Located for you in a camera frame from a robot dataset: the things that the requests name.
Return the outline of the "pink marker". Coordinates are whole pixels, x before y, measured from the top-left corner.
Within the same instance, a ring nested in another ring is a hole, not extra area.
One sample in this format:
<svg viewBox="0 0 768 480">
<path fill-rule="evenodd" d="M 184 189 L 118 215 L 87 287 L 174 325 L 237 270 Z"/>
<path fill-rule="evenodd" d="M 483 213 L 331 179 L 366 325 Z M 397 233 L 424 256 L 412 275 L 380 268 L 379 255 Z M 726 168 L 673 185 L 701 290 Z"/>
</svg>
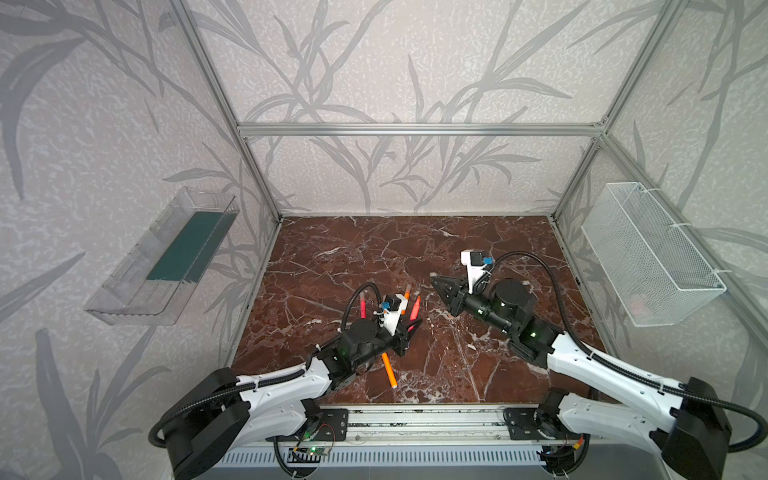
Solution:
<svg viewBox="0 0 768 480">
<path fill-rule="evenodd" d="M 366 319 L 367 318 L 367 309 L 366 309 L 366 299 L 364 293 L 359 294 L 359 309 L 360 309 L 360 319 Z"/>
<path fill-rule="evenodd" d="M 414 321 L 416 321 L 418 319 L 419 312 L 420 312 L 420 307 L 421 307 L 421 297 L 418 296 L 416 298 L 416 301 L 413 304 L 412 309 L 411 309 L 411 313 L 410 313 L 410 317 L 409 317 L 409 320 L 411 322 L 414 322 Z"/>
</svg>

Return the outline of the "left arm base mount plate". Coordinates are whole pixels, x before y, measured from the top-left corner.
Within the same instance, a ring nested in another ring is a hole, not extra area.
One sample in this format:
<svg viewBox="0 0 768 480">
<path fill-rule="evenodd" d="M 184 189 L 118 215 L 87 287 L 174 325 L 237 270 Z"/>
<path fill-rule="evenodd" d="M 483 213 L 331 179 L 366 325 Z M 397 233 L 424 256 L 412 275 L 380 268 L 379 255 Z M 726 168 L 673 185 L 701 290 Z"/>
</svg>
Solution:
<svg viewBox="0 0 768 480">
<path fill-rule="evenodd" d="M 303 441 L 338 442 L 347 437 L 350 411 L 345 408 L 321 408 L 310 415 L 300 428 Z"/>
</svg>

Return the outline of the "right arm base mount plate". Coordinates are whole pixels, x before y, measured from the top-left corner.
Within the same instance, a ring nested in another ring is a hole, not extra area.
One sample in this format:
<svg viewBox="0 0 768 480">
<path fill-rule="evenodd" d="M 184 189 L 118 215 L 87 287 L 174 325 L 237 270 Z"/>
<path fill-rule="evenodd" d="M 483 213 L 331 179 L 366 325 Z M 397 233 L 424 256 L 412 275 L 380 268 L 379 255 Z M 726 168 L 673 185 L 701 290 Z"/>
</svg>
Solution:
<svg viewBox="0 0 768 480">
<path fill-rule="evenodd" d="M 560 413 L 557 406 L 509 407 L 503 410 L 502 418 L 511 440 L 586 442 L 589 435 L 569 430 L 559 418 Z"/>
</svg>

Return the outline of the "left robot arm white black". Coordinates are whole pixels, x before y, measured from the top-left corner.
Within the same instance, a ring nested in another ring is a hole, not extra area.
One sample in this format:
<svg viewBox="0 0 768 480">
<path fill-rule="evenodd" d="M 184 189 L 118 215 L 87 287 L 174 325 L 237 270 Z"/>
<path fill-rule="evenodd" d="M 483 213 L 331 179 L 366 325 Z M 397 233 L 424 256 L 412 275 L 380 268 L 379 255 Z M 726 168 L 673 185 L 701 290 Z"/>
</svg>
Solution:
<svg viewBox="0 0 768 480">
<path fill-rule="evenodd" d="M 404 355 L 420 325 L 400 318 L 388 330 L 375 316 L 355 322 L 299 365 L 255 376 L 220 368 L 161 416 L 148 441 L 167 452 L 174 478 L 194 479 L 232 448 L 314 432 L 322 417 L 318 399 L 353 383 L 382 354 Z"/>
</svg>

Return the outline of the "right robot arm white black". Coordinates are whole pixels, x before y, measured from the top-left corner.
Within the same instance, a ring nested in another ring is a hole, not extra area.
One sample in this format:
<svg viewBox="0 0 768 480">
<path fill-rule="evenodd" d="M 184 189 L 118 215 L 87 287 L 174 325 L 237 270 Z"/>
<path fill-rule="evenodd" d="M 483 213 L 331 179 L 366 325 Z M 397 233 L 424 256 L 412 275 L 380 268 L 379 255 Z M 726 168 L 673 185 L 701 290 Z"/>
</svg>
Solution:
<svg viewBox="0 0 768 480">
<path fill-rule="evenodd" d="M 611 399 L 558 390 L 539 407 L 542 429 L 634 446 L 685 479 L 721 478 L 728 454 L 752 449 L 767 437 L 762 415 L 717 398 L 706 382 L 692 377 L 681 383 L 644 371 L 538 318 L 535 296 L 519 281 L 499 282 L 490 297 L 472 290 L 466 279 L 434 275 L 430 282 L 451 315 L 468 313 L 497 328 L 519 358 Z"/>
</svg>

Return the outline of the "orange marker diagonal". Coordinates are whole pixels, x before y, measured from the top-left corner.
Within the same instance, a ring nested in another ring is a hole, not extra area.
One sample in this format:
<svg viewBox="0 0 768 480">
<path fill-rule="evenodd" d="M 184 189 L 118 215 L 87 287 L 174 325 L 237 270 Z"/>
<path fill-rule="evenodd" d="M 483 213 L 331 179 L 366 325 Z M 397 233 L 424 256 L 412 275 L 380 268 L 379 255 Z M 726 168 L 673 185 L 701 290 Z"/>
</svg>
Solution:
<svg viewBox="0 0 768 480">
<path fill-rule="evenodd" d="M 386 371 L 387 379 L 390 384 L 390 387 L 392 389 L 395 389 L 398 387 L 397 378 L 395 376 L 389 355 L 384 352 L 381 354 L 382 362 Z"/>
</svg>

